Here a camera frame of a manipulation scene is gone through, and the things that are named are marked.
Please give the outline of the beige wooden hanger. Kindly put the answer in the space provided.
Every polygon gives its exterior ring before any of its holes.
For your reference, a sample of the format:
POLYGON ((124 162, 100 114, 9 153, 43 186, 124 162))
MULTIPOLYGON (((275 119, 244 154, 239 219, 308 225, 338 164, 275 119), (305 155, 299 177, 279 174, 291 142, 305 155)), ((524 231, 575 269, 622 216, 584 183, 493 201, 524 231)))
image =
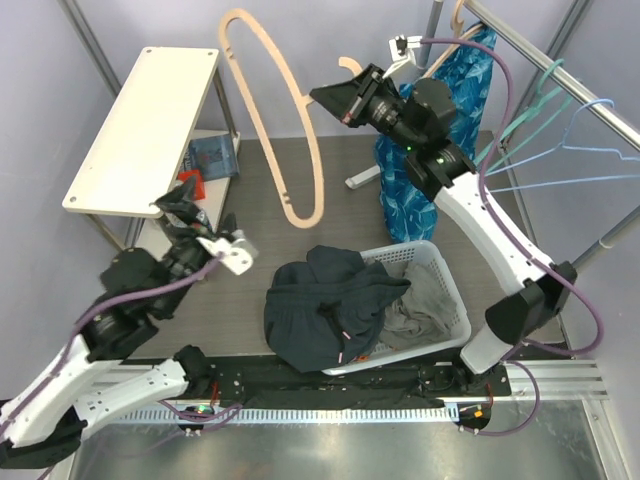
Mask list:
MULTIPOLYGON (((477 22, 467 30, 464 29, 464 21, 460 18, 461 10, 466 5, 465 0, 457 0, 450 19, 450 28, 455 38, 470 40, 474 35, 486 28, 482 21, 477 22)), ((458 44, 450 44, 443 53, 428 67, 418 78, 431 78, 436 71, 460 48, 458 44)))

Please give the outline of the white laundry basket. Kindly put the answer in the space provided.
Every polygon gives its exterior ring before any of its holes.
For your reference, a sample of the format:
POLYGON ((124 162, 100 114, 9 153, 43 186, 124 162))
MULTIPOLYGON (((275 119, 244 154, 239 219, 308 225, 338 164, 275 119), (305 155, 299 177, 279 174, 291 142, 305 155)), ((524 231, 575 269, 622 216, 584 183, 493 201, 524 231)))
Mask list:
POLYGON ((366 265, 380 263, 392 278, 408 280, 409 289, 382 309, 377 343, 346 364, 325 369, 339 376, 429 355, 465 345, 471 323, 451 272, 429 241, 412 241, 360 253, 366 265))

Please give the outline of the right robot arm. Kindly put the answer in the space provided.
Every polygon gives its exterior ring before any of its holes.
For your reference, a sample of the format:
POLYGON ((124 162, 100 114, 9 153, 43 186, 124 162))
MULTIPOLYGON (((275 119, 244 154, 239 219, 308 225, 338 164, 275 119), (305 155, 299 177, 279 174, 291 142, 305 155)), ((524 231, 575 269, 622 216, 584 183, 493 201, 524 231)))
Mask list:
POLYGON ((381 68, 369 65, 310 97, 347 127, 370 125, 405 148, 411 184, 454 220, 496 275, 505 296, 486 310, 484 326, 460 352, 463 363, 451 371, 457 391, 477 393, 487 370, 560 313, 575 268, 540 252, 480 186, 473 162, 450 137, 456 107, 444 82, 420 79, 402 97, 381 68))

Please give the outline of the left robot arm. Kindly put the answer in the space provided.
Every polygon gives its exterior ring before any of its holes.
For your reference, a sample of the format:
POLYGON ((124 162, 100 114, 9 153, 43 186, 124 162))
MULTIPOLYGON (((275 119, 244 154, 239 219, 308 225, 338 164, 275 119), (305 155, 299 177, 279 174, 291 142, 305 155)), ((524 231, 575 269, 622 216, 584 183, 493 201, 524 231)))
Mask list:
POLYGON ((89 390, 153 338, 157 322, 174 317, 194 283, 219 263, 242 260, 232 252, 245 239, 235 215, 212 225, 191 195, 184 183, 155 200, 169 249, 159 258, 140 247, 119 252, 100 275, 103 294, 65 346, 20 395, 2 401, 3 469, 50 469, 115 418, 152 401, 211 391, 213 369, 193 345, 139 377, 89 390))

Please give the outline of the metal clothes rack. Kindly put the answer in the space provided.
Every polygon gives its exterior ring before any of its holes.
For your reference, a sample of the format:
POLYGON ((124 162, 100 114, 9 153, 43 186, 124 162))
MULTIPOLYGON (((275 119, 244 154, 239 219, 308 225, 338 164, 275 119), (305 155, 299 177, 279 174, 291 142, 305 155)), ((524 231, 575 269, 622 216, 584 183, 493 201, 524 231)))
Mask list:
MULTIPOLYGON (((435 35, 436 26, 434 22, 437 23, 437 21, 439 21, 439 12, 441 10, 441 7, 436 8, 436 4, 440 4, 442 2, 443 1, 434 1, 432 12, 430 14, 431 16, 429 18, 429 25, 425 34, 427 36, 435 35)), ((554 60, 557 59, 550 58, 549 54, 542 52, 534 46, 510 25, 492 13, 482 2, 483 1, 466 1, 464 8, 474 14, 479 19, 478 21, 482 21, 486 27, 495 30, 498 36, 506 41, 507 44, 509 44, 529 63, 535 66, 539 72, 541 72, 539 75, 536 74, 537 76, 534 77, 534 80, 531 80, 530 85, 527 87, 526 95, 520 100, 520 103, 514 110, 516 113, 522 113, 525 109, 525 100, 532 101, 534 98, 535 86, 538 80, 542 77, 543 72, 554 60)), ((557 56, 564 51, 566 44, 570 42, 572 35, 574 34, 574 30, 579 28, 583 17, 587 15, 586 12, 589 10, 592 3, 593 1, 572 1, 571 7, 567 10, 559 29, 552 39, 548 53, 553 53, 557 56)), ((581 106, 598 99, 591 90, 584 86, 578 78, 572 76, 564 67, 560 66, 557 68, 549 78, 555 82, 558 87, 562 87, 563 91, 567 95, 570 95, 573 100, 579 102, 581 106)), ((590 107, 587 110, 639 153, 639 130, 617 113, 615 108, 595 106, 590 107)), ((494 144, 490 144, 489 147, 497 148, 498 141, 500 141, 500 136, 496 133, 494 144)), ((373 166, 353 177, 347 178, 345 180, 345 184, 350 189, 355 190, 378 178, 380 175, 381 169, 379 166, 373 166)), ((639 206, 627 214, 622 220, 607 231, 606 234, 601 236, 597 242, 594 242, 587 250, 585 250, 576 259, 574 266, 579 267, 578 270, 584 270, 588 265, 593 263, 598 255, 613 249, 618 240, 622 239, 638 225, 639 206)))

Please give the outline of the white side shelf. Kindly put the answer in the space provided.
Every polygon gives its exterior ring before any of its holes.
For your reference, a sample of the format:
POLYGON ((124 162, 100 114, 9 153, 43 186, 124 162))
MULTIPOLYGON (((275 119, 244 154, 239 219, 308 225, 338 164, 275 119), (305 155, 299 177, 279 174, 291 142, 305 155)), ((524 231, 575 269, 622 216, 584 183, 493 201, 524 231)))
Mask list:
POLYGON ((116 249, 161 257, 170 242, 155 200, 174 185, 209 91, 229 108, 216 49, 145 47, 62 202, 98 226, 116 249))

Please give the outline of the dark navy shorts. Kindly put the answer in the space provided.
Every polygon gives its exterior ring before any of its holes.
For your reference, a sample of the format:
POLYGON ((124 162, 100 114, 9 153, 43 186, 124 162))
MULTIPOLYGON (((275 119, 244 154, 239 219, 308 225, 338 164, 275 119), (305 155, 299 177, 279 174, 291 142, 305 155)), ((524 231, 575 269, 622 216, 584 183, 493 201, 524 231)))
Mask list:
POLYGON ((385 309, 410 286, 357 251, 318 245, 305 260, 274 273, 264 307, 265 340, 301 373, 346 365, 371 352, 385 309))

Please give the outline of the blue book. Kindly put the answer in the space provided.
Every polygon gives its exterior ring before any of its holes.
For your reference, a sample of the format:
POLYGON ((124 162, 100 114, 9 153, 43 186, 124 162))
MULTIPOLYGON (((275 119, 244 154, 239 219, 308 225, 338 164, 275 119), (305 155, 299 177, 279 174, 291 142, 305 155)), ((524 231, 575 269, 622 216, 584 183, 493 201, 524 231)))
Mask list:
POLYGON ((238 175, 232 137, 222 134, 192 139, 183 159, 183 170, 198 170, 205 182, 238 175))

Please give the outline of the teal plastic hanger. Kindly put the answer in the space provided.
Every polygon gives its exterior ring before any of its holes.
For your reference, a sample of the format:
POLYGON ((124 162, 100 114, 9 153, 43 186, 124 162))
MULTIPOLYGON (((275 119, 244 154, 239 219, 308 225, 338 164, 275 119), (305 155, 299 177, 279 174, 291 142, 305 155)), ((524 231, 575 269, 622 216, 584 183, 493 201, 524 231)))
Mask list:
MULTIPOLYGON (((557 68, 564 64, 564 59, 560 58, 554 60, 552 64, 543 72, 542 77, 538 80, 535 86, 535 95, 534 100, 530 105, 528 105, 523 112, 516 117, 504 130, 502 135, 500 136, 500 142, 506 140, 510 137, 519 127, 534 120, 543 110, 547 103, 549 103, 552 99, 554 99, 557 95, 559 95, 562 91, 562 87, 556 87, 549 93, 543 95, 542 87, 544 86, 547 79, 551 76, 552 73, 555 72, 557 68)), ((529 141, 535 138, 544 128, 546 128, 558 115, 560 115, 571 103, 572 98, 570 95, 567 95, 558 108, 558 110, 553 113, 532 135, 530 135, 526 140, 524 140, 519 147, 526 145, 529 141)))

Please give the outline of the grey cloth in basket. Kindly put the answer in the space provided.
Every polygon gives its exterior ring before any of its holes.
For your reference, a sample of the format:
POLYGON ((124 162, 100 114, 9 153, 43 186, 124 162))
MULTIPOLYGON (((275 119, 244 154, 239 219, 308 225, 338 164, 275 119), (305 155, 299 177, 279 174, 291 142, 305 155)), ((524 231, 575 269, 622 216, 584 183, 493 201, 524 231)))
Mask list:
POLYGON ((449 340, 448 321, 456 313, 456 302, 446 293, 435 274, 416 262, 384 262, 387 273, 408 280, 407 291, 385 308, 380 341, 396 350, 449 340))

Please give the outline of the red box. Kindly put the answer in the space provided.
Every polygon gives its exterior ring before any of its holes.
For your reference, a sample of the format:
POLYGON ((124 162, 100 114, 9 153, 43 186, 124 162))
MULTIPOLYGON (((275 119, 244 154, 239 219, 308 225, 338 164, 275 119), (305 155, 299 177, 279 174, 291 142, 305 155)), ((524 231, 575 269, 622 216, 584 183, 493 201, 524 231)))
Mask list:
POLYGON ((177 179, 184 186, 186 195, 190 200, 198 201, 206 197, 204 181, 199 170, 181 172, 178 174, 177 179))

